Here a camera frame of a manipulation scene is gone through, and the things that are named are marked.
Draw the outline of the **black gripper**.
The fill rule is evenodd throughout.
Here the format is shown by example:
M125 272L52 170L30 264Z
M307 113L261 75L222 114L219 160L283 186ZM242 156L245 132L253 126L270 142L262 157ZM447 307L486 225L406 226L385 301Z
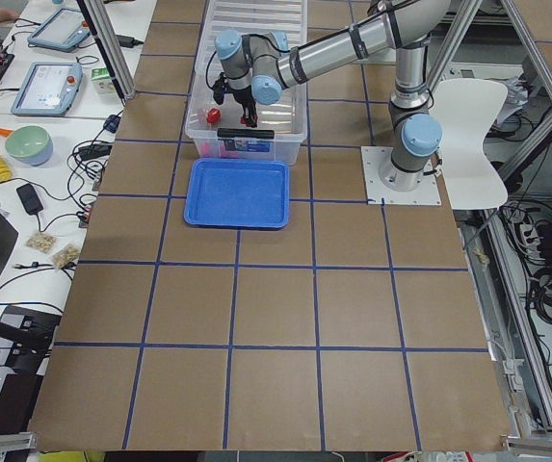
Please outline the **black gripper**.
M258 115L255 107L255 100L251 92L251 86L247 86L240 90L232 89L231 91L235 101L243 107L243 114L240 118L240 122L247 126L249 122L248 116L254 116L257 118L258 123Z

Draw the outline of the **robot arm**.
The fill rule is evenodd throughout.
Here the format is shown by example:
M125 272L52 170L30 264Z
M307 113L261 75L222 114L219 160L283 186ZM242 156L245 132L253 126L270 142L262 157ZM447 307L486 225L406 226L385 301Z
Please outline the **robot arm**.
M287 89L394 50L395 88L388 105L394 145L379 175L387 188L411 192L442 137L440 124L429 114L426 65L431 32L449 6L434 0L374 1L363 20L301 46L289 45L280 31L226 29L214 40L213 56L223 70L210 89L217 104L231 94L243 108L242 123L254 128L257 105L273 105Z

